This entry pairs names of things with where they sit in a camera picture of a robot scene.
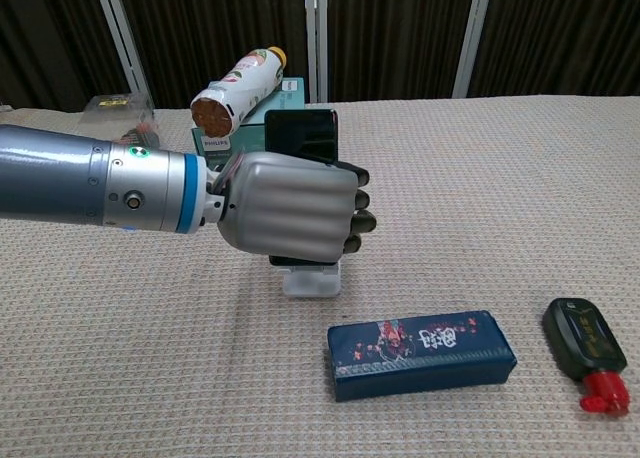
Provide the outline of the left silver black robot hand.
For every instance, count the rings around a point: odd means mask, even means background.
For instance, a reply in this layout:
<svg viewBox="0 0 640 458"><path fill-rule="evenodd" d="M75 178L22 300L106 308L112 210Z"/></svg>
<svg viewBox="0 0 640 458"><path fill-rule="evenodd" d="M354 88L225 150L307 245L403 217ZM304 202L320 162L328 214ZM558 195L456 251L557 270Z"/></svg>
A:
<svg viewBox="0 0 640 458"><path fill-rule="evenodd" d="M333 264L373 231L366 169L273 152L239 153L208 180L218 229L247 253Z"/></svg>

